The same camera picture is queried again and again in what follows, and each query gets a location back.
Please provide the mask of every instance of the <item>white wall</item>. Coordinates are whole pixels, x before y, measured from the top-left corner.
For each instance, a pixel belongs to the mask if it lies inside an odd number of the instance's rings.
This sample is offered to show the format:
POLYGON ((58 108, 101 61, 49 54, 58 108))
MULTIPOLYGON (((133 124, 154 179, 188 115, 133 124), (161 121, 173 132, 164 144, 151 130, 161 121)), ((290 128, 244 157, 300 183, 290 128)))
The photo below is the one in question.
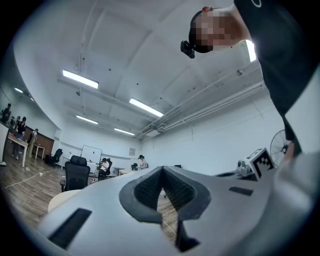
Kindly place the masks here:
MULTIPOLYGON (((102 149, 101 158, 110 158, 113 167, 131 170, 133 163, 139 163, 138 156, 141 151, 141 142, 130 136, 108 132, 106 130, 88 125, 82 120, 69 120, 61 132, 59 148, 62 156, 80 156, 83 145, 102 149), (129 155, 130 148, 135 149, 135 156, 129 155)), ((59 165, 64 166, 66 159, 60 158, 59 165)))
POLYGON ((270 150, 274 135, 284 129, 267 89, 212 115, 168 130, 142 142, 150 166, 182 165, 215 175, 234 171, 238 160, 258 148, 270 150))
POLYGON ((41 111, 37 104, 26 95, 14 90, 14 87, 7 82, 1 84, 0 89, 0 110, 11 103, 11 116, 21 119, 26 117, 26 125, 33 130, 38 128, 39 133, 55 139, 57 126, 41 111))
POLYGON ((26 125, 33 130, 39 130, 40 134, 43 134, 50 139, 55 139, 55 132, 58 129, 57 126, 41 111, 41 109, 32 102, 30 98, 22 96, 19 103, 11 107, 11 114, 21 119, 26 117, 26 125))
MULTIPOLYGON (((59 128, 63 129, 65 122, 65 117, 59 112, 59 106, 56 102, 53 102, 52 97, 47 97, 50 95, 50 88, 55 88, 57 83, 57 75, 51 70, 54 68, 53 65, 46 64, 43 68, 42 54, 48 52, 51 53, 52 62, 58 58, 53 52, 52 48, 46 48, 48 45, 41 44, 42 33, 47 27, 44 25, 42 16, 48 14, 53 15, 54 10, 50 8, 39 9, 23 24, 19 32, 15 35, 13 40, 13 52, 18 67, 19 73, 27 87, 29 93, 32 95, 33 99, 36 101, 38 106, 45 112, 47 117, 59 128)), ((51 22, 61 22, 61 20, 51 19, 51 22)), ((48 37, 55 37, 52 32, 46 33, 48 37)))
POLYGON ((0 111, 4 110, 8 104, 13 108, 19 102, 19 97, 6 80, 0 82, 0 111))

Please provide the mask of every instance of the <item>wooden floor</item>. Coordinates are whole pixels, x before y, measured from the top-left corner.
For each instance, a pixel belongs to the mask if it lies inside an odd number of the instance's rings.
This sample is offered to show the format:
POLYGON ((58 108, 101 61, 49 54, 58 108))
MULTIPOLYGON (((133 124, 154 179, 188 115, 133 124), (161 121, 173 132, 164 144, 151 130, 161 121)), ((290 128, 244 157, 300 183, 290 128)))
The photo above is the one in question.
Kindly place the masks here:
MULTIPOLYGON (((50 200, 61 193, 59 181, 65 179, 65 170, 53 168, 35 155, 26 157, 22 167, 22 154, 19 160, 11 157, 12 144, 5 149, 6 167, 0 168, 1 191, 6 196, 12 212, 29 226, 36 228, 41 218, 48 213, 50 200)), ((162 230, 174 242, 177 233, 177 212, 162 191, 157 211, 162 214, 162 230)))

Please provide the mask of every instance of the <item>standing fan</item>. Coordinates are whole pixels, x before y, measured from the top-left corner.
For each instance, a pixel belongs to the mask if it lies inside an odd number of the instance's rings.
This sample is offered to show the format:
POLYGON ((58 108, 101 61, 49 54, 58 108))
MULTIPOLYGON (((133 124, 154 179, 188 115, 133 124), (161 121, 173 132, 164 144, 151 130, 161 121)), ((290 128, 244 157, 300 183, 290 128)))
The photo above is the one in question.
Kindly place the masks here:
POLYGON ((290 141, 286 140, 285 130, 278 131, 274 135, 270 145, 270 155, 276 167, 284 160, 289 143, 290 141))

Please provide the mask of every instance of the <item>black mesh panel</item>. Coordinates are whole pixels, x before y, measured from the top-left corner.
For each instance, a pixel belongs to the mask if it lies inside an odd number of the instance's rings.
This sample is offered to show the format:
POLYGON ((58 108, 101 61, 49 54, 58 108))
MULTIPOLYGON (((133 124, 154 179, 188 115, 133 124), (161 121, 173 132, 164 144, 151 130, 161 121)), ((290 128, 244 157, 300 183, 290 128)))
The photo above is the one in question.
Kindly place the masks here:
POLYGON ((134 190, 135 198, 145 206, 157 210, 158 197, 162 189, 162 171, 157 171, 139 183, 134 190))

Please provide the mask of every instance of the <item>ceiling beam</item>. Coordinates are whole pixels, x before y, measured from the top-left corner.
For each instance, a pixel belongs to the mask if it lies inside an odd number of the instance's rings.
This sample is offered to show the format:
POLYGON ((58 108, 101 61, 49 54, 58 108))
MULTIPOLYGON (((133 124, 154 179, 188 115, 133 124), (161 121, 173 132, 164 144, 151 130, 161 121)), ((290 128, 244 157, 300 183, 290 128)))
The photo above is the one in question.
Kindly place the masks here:
MULTIPOLYGON (((66 86, 70 86, 72 88, 75 88, 75 89, 79 89, 79 84, 77 82, 71 82, 69 80, 67 80, 66 78, 64 78, 63 76, 58 76, 57 78, 57 82, 60 83, 60 84, 63 84, 63 85, 66 85, 66 86)), ((87 94, 90 94, 94 97, 97 97, 103 101, 106 101, 112 105, 116 105, 120 108, 123 108, 125 110, 128 110, 132 113, 134 113, 135 115, 145 119, 145 120, 148 120, 149 122, 153 122, 156 118, 155 117, 151 117, 151 113, 150 113, 150 116, 148 113, 146 113, 144 110, 140 110, 138 109, 137 107, 134 107, 133 105, 131 105, 130 103, 126 103, 126 102, 123 102, 115 97, 112 97, 110 95, 107 95, 99 90, 96 90, 96 89, 91 89, 90 87, 86 86, 86 87, 81 87, 81 90, 87 94)))

